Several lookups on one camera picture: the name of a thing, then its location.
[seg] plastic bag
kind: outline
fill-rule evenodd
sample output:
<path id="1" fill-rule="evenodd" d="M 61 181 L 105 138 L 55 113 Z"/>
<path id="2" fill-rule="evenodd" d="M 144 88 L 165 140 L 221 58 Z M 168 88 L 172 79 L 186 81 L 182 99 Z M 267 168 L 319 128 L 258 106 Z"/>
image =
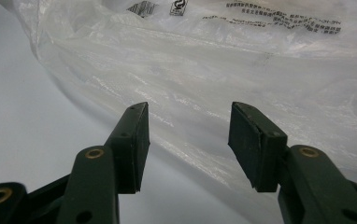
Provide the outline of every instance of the plastic bag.
<path id="1" fill-rule="evenodd" d="M 52 74 L 117 116 L 148 101 L 151 143 L 223 185 L 249 189 L 227 146 L 233 101 L 258 107 L 289 135 L 289 145 L 324 150 L 357 181 L 357 2 L 13 6 Z"/>

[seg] clear plastic bag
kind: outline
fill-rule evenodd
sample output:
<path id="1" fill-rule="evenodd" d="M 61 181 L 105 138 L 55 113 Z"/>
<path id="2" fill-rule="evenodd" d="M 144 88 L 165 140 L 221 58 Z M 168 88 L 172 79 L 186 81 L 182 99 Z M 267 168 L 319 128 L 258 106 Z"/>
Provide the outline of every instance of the clear plastic bag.
<path id="1" fill-rule="evenodd" d="M 223 185 L 249 188 L 227 146 L 233 101 L 257 106 L 289 145 L 324 150 L 357 181 L 357 2 L 185 3 L 183 15 L 172 15 L 173 0 L 13 6 L 59 80 L 117 116 L 148 101 L 151 143 Z"/>

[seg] white surface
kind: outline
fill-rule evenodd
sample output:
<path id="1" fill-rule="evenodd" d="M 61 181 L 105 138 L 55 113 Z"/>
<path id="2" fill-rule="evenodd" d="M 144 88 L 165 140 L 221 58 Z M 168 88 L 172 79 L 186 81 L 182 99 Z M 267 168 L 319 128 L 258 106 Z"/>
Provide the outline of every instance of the white surface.
<path id="1" fill-rule="evenodd" d="M 103 144 L 117 119 L 59 88 L 17 19 L 0 6 L 0 182 L 32 191 L 66 175 L 76 154 Z M 120 201 L 123 224 L 281 222 L 276 195 L 230 190 L 155 145 L 142 191 Z"/>

